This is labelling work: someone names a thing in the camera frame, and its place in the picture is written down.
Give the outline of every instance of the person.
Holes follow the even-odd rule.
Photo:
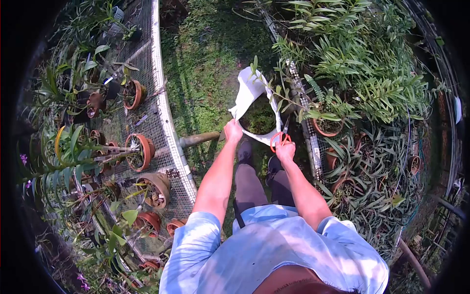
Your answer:
[[[176,229],[160,293],[383,293],[389,269],[350,221],[334,217],[294,163],[294,143],[275,145],[268,204],[242,141],[235,172],[233,235],[220,232],[232,188],[241,127],[224,127],[226,143],[203,178],[192,214]]]

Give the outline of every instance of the purple orchid flower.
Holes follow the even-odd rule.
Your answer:
[[[21,161],[23,162],[23,165],[25,166],[26,163],[28,162],[28,157],[26,154],[20,154]]]

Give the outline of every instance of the grass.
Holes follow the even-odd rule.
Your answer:
[[[222,130],[232,118],[227,109],[235,104],[238,73],[255,55],[263,72],[269,74],[275,66],[277,56],[268,31],[262,23],[233,14],[231,8],[236,5],[232,0],[190,0],[187,18],[161,31],[166,89],[180,137]],[[185,149],[197,185],[222,146],[223,142],[211,141]],[[263,175],[260,170],[271,152],[267,146],[255,144],[253,148],[261,157],[255,162]],[[233,195],[223,226],[227,236],[232,231]]]

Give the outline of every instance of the sneaker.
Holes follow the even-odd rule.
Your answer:
[[[242,143],[238,147],[238,163],[253,166],[251,143],[247,139],[242,141]]]
[[[268,182],[271,181],[271,179],[273,179],[276,173],[281,169],[282,165],[277,156],[271,156],[267,162],[266,186],[268,186]]]

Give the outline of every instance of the fern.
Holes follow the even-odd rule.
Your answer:
[[[320,86],[317,84],[317,82],[308,74],[304,74],[304,77],[305,80],[312,86],[313,91],[317,95],[318,102],[323,102],[325,100],[325,94],[320,89]]]

